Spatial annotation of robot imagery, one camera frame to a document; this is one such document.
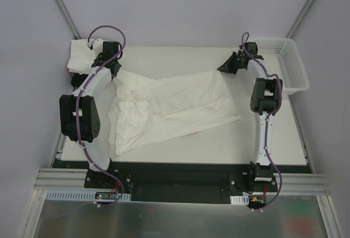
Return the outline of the white t shirt red print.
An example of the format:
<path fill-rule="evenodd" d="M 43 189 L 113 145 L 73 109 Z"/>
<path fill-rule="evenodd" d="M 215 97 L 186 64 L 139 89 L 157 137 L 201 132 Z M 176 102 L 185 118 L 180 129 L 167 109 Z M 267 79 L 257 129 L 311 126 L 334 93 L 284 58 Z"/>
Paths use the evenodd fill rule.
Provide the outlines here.
<path fill-rule="evenodd" d="M 160 79 L 120 71 L 112 82 L 108 144 L 116 156 L 241 118 L 216 70 Z"/>

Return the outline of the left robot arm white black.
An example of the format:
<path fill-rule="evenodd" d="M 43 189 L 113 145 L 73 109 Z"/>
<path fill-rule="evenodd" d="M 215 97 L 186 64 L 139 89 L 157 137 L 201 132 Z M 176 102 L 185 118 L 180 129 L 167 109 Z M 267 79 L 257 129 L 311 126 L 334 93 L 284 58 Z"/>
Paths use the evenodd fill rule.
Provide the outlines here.
<path fill-rule="evenodd" d="M 96 181 L 103 188 L 115 183 L 115 174 L 108 170 L 110 158 L 108 147 L 99 139 L 101 119 L 96 99 L 105 87 L 116 77 L 121 65 L 120 54 L 123 45 L 116 41 L 101 41 L 95 52 L 94 42 L 88 43 L 88 54 L 83 58 L 85 65 L 74 70 L 82 76 L 75 90 L 59 99 L 61 132 L 75 142 L 88 160 L 89 168 L 99 172 Z"/>

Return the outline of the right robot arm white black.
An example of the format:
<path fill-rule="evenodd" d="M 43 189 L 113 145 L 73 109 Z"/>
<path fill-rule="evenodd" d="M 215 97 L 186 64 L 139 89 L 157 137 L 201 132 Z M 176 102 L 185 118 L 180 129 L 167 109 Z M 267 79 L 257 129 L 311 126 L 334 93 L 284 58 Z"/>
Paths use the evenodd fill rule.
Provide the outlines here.
<path fill-rule="evenodd" d="M 247 70 L 255 78 L 250 98 L 250 110 L 255 117 L 255 150 L 246 185 L 252 191 L 259 191 L 273 178 L 275 165 L 271 158 L 272 127 L 275 115 L 282 105 L 283 82 L 277 74 L 268 74 L 264 58 L 258 54 L 255 42 L 243 42 L 240 50 L 233 52 L 217 71 L 236 74 L 240 69 Z"/>

